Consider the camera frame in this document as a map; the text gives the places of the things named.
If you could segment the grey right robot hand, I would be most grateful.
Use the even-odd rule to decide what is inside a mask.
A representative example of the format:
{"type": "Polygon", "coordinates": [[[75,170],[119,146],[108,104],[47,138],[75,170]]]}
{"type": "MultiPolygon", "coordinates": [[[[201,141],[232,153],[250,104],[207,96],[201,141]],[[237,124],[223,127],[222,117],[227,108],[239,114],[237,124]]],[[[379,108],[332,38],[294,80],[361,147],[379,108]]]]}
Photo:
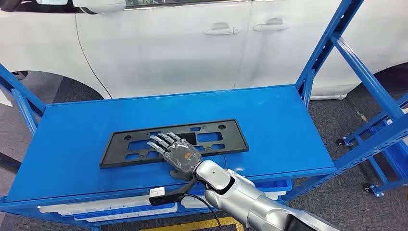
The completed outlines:
{"type": "Polygon", "coordinates": [[[147,142],[161,154],[174,169],[170,176],[190,181],[196,167],[202,162],[202,155],[186,139],[180,138],[173,132],[158,133],[150,136],[153,141],[147,142]]]}

